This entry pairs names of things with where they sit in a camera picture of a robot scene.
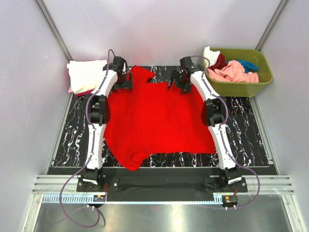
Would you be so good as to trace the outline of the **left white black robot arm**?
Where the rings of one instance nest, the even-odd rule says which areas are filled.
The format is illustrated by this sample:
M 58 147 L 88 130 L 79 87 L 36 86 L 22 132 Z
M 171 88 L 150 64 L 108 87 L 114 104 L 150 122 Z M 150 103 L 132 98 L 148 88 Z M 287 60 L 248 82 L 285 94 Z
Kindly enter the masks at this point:
M 82 180 L 93 191 L 104 187 L 102 174 L 103 135 L 111 118 L 108 96 L 112 90 L 132 89 L 132 74 L 127 72 L 127 61 L 115 56 L 112 63 L 102 68 L 103 78 L 97 87 L 85 95 L 85 116 L 88 122 L 88 148 Z

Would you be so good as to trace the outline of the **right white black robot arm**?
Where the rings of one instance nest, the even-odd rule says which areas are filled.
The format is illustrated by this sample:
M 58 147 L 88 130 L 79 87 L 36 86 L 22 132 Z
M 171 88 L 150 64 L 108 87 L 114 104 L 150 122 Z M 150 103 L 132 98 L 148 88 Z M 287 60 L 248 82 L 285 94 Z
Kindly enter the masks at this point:
M 168 84 L 168 89 L 174 83 L 182 91 L 189 93 L 194 86 L 203 99 L 201 119 L 208 127 L 213 138 L 216 153 L 219 159 L 219 186 L 223 191 L 231 191 L 241 181 L 239 172 L 226 134 L 228 108 L 226 98 L 221 97 L 211 86 L 206 77 L 206 69 L 194 64 L 190 56 L 180 59 L 181 69 L 173 70 Z

